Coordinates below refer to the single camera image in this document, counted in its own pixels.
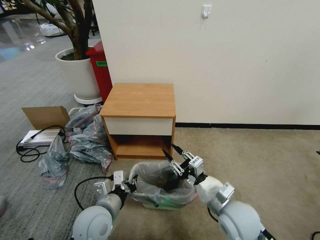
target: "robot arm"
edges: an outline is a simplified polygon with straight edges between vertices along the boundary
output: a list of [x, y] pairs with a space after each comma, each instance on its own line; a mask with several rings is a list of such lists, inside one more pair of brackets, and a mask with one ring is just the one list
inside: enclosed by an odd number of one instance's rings
[[93, 190], [97, 197], [95, 206], [84, 209], [73, 224], [74, 240], [106, 240], [130, 191], [135, 191], [135, 180], [126, 181], [124, 171], [113, 173], [113, 188], [110, 179], [96, 182]]
[[179, 165], [163, 151], [176, 175], [195, 185], [199, 199], [207, 205], [209, 212], [212, 211], [218, 216], [218, 224], [229, 240], [274, 239], [262, 225], [252, 206], [231, 201], [235, 189], [230, 183], [222, 184], [218, 179], [205, 175], [202, 158], [183, 151], [174, 144], [172, 146], [184, 159]]

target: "white drawer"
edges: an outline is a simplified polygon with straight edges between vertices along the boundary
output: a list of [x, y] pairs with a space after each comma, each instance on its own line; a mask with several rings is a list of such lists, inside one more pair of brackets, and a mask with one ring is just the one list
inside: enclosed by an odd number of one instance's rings
[[109, 134], [172, 135], [173, 118], [104, 117]]

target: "white wall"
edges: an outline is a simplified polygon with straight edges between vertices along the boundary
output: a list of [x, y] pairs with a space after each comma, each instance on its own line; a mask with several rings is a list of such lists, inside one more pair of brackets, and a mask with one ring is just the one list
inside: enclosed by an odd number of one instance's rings
[[320, 1], [93, 2], [112, 82], [174, 83], [177, 122], [320, 124]]

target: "potted plant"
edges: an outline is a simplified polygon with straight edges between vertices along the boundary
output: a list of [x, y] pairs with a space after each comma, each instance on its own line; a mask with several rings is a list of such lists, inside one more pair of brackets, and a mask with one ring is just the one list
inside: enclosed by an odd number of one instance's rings
[[[90, 59], [86, 56], [92, 22], [92, 0], [22, 0], [22, 2], [60, 28], [70, 38], [73, 48], [58, 52], [55, 58], [66, 76], [76, 101], [82, 104], [102, 101]], [[50, 14], [46, 7], [47, 3], [55, 7], [63, 22]]]

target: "white plant pot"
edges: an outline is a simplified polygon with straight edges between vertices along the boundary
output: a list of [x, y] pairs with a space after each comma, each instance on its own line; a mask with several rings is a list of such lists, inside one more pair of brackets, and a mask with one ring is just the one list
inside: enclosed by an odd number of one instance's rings
[[61, 57], [73, 53], [73, 48], [58, 52], [55, 56], [74, 98], [82, 104], [94, 104], [102, 101], [96, 77], [90, 59], [66, 61]]

